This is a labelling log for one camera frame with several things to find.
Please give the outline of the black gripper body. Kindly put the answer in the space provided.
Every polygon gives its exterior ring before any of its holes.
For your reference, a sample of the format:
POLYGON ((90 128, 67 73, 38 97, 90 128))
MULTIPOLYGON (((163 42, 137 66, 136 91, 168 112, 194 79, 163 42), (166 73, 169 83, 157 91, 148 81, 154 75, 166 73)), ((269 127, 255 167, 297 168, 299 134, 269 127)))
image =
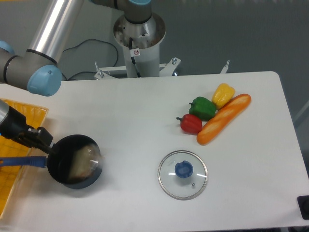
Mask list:
POLYGON ((47 129, 28 125, 26 117, 11 106, 0 108, 0 133, 6 139, 41 151, 50 151, 54 146, 53 136, 47 129))

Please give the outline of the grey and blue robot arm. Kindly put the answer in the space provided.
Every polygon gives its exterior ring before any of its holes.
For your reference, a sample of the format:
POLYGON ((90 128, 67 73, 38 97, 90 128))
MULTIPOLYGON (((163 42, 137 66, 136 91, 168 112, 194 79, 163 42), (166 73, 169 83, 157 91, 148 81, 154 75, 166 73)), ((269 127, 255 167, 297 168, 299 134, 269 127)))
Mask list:
MULTIPOLYGON (((82 0, 52 0, 24 56, 0 43, 0 81, 41 96, 54 95, 61 86, 62 72, 57 67, 63 48, 83 5, 82 0)), ((26 117, 4 101, 0 102, 0 133, 29 148, 44 153, 55 149, 45 128, 33 128, 26 117)))

